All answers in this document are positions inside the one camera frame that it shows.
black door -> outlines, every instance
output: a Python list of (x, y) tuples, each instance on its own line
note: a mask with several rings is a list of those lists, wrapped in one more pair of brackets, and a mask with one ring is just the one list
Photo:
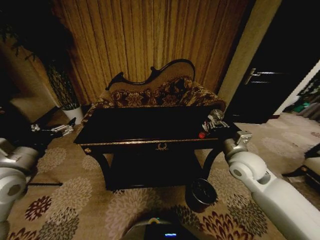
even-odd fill
[(234, 122), (265, 123), (320, 58), (316, 0), (283, 0), (227, 109)]

floral carpet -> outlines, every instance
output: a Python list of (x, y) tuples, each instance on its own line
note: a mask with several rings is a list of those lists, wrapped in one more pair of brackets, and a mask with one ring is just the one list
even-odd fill
[[(52, 123), (66, 123), (58, 111)], [(262, 125), (237, 124), (253, 133), (250, 152), (259, 154), (268, 168), (281, 178), (299, 167), (304, 152), (320, 141), (319, 124), (289, 113)], [(17, 201), (8, 218), (10, 240), (118, 240), (145, 214), (170, 212), (186, 225), (218, 240), (280, 240), (282, 234), (256, 205), (250, 192), (233, 178), (221, 153), (214, 161), (208, 180), (218, 200), (203, 213), (191, 211), (185, 202), (185, 187), (140, 188), (106, 191), (97, 162), (73, 144), (76, 131), (54, 139), (39, 159), (32, 180), (63, 183), (62, 186), (30, 186)], [(203, 163), (209, 149), (197, 150)], [(319, 194), (304, 179), (292, 184), (320, 208)]]

wooden table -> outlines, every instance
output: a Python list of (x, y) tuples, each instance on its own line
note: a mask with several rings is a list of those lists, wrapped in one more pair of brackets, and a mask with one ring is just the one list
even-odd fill
[[(107, 190), (187, 185), (209, 176), (233, 124), (199, 138), (209, 106), (97, 109), (74, 143), (99, 163)], [(200, 166), (194, 150), (213, 149)], [(109, 166), (104, 154), (114, 154)]]

curtain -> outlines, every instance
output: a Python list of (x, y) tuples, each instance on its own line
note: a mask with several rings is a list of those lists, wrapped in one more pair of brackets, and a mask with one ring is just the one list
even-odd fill
[(80, 103), (94, 102), (119, 72), (142, 82), (151, 66), (180, 58), (217, 92), (248, 1), (54, 0), (54, 14), (74, 38), (71, 78)]

drawer handle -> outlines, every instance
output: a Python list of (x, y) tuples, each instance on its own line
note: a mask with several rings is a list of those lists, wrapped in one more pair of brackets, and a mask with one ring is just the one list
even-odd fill
[(166, 143), (159, 143), (158, 147), (155, 149), (157, 151), (166, 151), (169, 150)]

